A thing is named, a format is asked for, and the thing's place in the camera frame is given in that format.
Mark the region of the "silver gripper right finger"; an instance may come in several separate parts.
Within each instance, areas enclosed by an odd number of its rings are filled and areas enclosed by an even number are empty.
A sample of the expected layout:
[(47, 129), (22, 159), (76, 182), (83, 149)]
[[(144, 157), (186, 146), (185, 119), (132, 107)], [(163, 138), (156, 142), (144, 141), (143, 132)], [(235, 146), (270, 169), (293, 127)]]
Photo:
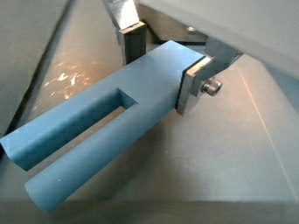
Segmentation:
[(209, 38), (205, 56), (182, 73), (177, 112), (185, 116), (197, 106), (203, 94), (215, 96), (222, 89), (222, 82), (215, 76), (235, 63), (243, 55), (237, 48), (215, 38)]

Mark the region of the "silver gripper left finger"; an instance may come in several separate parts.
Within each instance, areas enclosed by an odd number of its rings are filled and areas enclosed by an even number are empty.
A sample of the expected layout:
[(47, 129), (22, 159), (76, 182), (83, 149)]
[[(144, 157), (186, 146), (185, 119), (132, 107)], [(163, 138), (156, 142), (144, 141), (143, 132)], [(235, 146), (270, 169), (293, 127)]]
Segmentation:
[(146, 55), (147, 25), (139, 19), (134, 0), (102, 1), (116, 27), (116, 38), (122, 46), (123, 63), (127, 65)]

